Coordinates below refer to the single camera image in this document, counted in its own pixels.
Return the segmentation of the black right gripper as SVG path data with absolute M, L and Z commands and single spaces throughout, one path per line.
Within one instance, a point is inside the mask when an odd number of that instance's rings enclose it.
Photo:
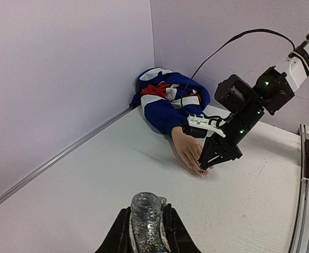
M 241 150 L 236 146 L 265 114 L 256 93 L 239 76 L 232 74 L 221 82 L 214 95 L 215 100 L 231 113 L 230 118 L 222 125 L 228 144 L 220 144 L 220 135 L 213 133 L 204 142 L 198 162 L 202 170 L 239 159 Z

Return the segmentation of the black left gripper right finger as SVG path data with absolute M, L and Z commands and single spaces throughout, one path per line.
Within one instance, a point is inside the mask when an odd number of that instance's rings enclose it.
M 164 231 L 172 253 L 200 253 L 177 211 L 169 203 L 164 209 Z

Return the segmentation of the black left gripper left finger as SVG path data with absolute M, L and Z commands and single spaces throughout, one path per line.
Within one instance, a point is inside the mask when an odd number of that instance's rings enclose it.
M 131 252 L 129 241 L 129 218 L 131 208 L 121 209 L 107 236 L 95 253 L 128 253 Z

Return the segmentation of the clear nail polish bottle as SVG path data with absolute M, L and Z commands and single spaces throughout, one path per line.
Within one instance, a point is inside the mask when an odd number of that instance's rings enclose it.
M 163 224 L 167 199 L 150 192 L 132 198 L 129 236 L 133 252 L 170 252 Z

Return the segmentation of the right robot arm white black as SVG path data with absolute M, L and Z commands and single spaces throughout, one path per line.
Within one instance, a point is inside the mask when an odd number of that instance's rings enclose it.
M 274 115 L 291 100 L 309 77 L 309 32 L 305 40 L 284 59 L 269 67 L 250 86 L 236 74 L 221 82 L 215 100 L 229 110 L 226 122 L 219 126 L 222 135 L 207 137 L 199 158 L 201 169 L 239 159 L 239 142 L 251 131 L 265 112 Z

